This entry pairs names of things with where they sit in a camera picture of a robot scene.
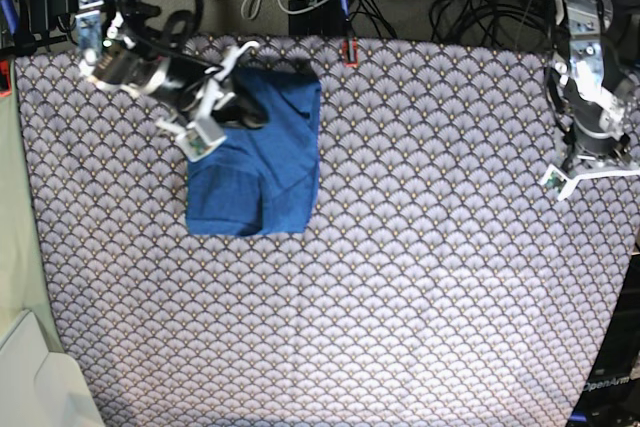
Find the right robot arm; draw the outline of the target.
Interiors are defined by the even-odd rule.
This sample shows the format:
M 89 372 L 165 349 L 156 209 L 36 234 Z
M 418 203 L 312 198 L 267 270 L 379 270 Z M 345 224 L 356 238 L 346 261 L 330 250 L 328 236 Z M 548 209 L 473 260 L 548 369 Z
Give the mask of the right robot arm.
M 99 89 L 125 90 L 169 106 L 180 123 L 194 119 L 205 90 L 217 90 L 211 118 L 223 126 L 260 129 L 269 116 L 235 74 L 239 46 L 223 61 L 210 63 L 185 53 L 197 32 L 204 0 L 191 10 L 176 10 L 162 29 L 148 26 L 161 8 L 143 0 L 78 0 L 76 15 L 80 68 Z

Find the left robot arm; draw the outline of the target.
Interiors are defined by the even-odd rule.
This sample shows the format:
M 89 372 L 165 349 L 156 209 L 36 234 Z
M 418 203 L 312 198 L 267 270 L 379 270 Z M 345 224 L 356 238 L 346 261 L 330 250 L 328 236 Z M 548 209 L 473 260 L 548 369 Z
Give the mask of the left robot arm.
M 633 83 L 607 38 L 612 0 L 553 0 L 554 44 L 545 72 L 547 98 L 568 146 L 567 157 L 628 161 L 625 123 Z

